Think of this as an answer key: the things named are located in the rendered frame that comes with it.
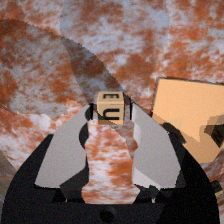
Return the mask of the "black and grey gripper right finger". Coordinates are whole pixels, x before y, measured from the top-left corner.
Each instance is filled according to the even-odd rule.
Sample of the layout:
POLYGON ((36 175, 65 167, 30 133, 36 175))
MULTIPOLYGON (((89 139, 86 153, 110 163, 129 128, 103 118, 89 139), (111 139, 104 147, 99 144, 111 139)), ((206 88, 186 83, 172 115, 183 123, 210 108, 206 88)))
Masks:
POLYGON ((220 224, 213 187, 183 144, 134 102, 130 103, 130 120, 138 144, 132 165, 133 184, 140 191, 149 190, 152 203, 177 207, 200 224, 220 224))

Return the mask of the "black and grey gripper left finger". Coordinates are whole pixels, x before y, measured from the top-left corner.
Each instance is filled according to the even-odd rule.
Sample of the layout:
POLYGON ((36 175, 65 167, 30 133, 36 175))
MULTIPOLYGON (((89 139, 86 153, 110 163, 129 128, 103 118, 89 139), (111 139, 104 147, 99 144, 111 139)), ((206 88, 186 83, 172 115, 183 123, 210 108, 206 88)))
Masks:
POLYGON ((84 144, 91 120, 93 103, 88 103, 31 153, 9 185, 0 224, 18 224, 39 207, 66 202, 69 190, 82 195, 89 182, 84 144))

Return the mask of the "tan letter block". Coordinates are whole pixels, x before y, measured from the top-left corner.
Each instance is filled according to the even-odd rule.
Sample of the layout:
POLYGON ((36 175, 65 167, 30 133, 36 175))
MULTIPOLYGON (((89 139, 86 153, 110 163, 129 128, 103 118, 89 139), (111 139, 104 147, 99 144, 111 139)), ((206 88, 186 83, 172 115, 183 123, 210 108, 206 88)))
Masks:
POLYGON ((218 195, 222 194, 223 189, 222 189, 222 187, 221 187, 221 185, 220 185, 220 183, 218 181, 213 183, 213 184, 211 184, 211 185, 213 187, 215 196, 218 196, 218 195))
POLYGON ((181 134, 180 130, 172 130, 167 132, 169 132, 170 134, 174 134, 176 138, 183 144, 183 146, 186 147, 187 142, 181 134))
POLYGON ((217 146, 221 149, 224 148, 224 123, 217 123, 211 138, 217 144, 217 146))
POLYGON ((123 92, 99 92, 97 100, 99 125, 123 125, 125 99, 123 92))

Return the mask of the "tan flat mat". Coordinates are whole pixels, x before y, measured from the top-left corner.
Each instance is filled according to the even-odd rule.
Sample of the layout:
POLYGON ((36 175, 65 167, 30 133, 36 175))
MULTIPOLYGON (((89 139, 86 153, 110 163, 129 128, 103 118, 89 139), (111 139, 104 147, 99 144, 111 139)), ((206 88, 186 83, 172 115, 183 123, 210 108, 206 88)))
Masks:
POLYGON ((159 78, 151 117, 166 131, 180 130, 198 163, 213 162, 222 149, 211 135, 224 123, 224 85, 159 78))

